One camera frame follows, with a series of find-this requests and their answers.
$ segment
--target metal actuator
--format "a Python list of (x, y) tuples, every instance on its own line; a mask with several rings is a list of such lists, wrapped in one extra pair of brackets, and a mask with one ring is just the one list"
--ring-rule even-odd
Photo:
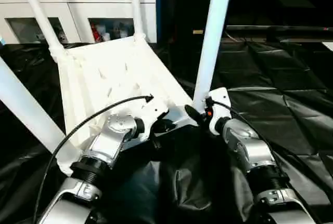
[(247, 123), (232, 118), (227, 90), (219, 88), (209, 92), (206, 104), (209, 130), (221, 136), (236, 157), (256, 204), (266, 212), (262, 223), (315, 224), (302, 201), (289, 187), (289, 178), (278, 166), (266, 141)]
[(126, 149), (147, 141), (153, 123), (167, 111), (163, 102), (152, 99), (138, 117), (110, 115), (79, 161), (71, 165), (73, 174), (64, 181), (39, 224), (95, 223), (89, 205), (101, 198), (106, 175), (124, 144), (134, 142)]

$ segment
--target white plastic bracket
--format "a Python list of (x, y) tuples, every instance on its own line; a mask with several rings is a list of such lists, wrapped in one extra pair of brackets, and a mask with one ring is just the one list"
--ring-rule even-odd
[[(231, 102), (230, 102), (230, 99), (229, 99), (228, 91), (225, 87), (221, 87), (221, 88), (212, 90), (208, 93), (208, 95), (214, 101), (223, 103), (226, 106), (231, 107)], [(220, 106), (218, 104), (214, 104), (212, 106), (212, 108), (213, 108), (213, 117), (212, 117), (212, 120), (209, 123), (209, 130), (214, 135), (219, 135), (220, 133), (218, 133), (215, 130), (215, 125), (216, 125), (217, 121), (222, 117), (230, 117), (231, 118), (231, 113), (230, 113), (230, 110), (228, 110), (227, 108), (225, 108), (223, 106)]]
[(136, 117), (142, 119), (145, 125), (145, 131), (140, 134), (136, 139), (132, 139), (129, 142), (123, 144), (122, 150), (127, 150), (131, 147), (138, 145), (139, 143), (148, 140), (152, 125), (158, 120), (158, 118), (164, 113), (168, 112), (167, 105), (158, 98), (153, 98), (148, 102), (141, 110), (141, 113)]

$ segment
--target white cabinet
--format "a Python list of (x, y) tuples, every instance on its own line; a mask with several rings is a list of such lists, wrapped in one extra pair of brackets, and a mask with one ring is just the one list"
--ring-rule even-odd
[[(40, 0), (58, 36), (68, 43), (95, 41), (92, 26), (110, 39), (132, 35), (131, 0)], [(147, 41), (157, 42), (156, 0), (140, 0)], [(33, 43), (42, 38), (27, 0), (0, 0), (0, 33), (6, 44)]]

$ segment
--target red object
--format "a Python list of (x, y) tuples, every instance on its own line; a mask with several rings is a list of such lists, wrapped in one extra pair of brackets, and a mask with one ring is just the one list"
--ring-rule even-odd
[(99, 35), (97, 29), (95, 28), (95, 25), (91, 23), (90, 26), (91, 26), (92, 31), (93, 31), (93, 36), (94, 36), (94, 40), (95, 40), (95, 42), (101, 42), (101, 41), (102, 41), (102, 38), (101, 38), (101, 36)]

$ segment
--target black plastic sheet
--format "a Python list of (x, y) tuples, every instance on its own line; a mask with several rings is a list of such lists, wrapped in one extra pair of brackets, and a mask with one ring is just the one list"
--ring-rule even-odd
[[(199, 51), (172, 46), (165, 62), (193, 93)], [(43, 45), (2, 47), (0, 55), (63, 129), (57, 66)], [(294, 188), (332, 222), (332, 52), (321, 44), (223, 44), (213, 88), (226, 86), (235, 109), (273, 145)], [(0, 107), (0, 223), (30, 223), (49, 153)], [(121, 154), (97, 211), (99, 223), (242, 223), (252, 194), (221, 140), (185, 127)], [(44, 208), (63, 181), (57, 166)]]

